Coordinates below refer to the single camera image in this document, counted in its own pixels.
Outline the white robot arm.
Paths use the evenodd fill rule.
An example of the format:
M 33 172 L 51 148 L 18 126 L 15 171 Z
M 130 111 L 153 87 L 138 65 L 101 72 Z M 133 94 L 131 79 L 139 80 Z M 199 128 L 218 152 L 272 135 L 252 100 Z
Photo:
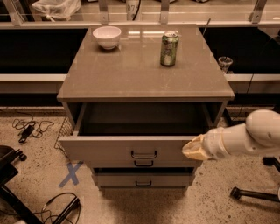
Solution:
M 250 113 L 245 123 L 210 129 L 182 148 L 191 159 L 210 160 L 238 155 L 279 157 L 280 114 L 267 109 Z

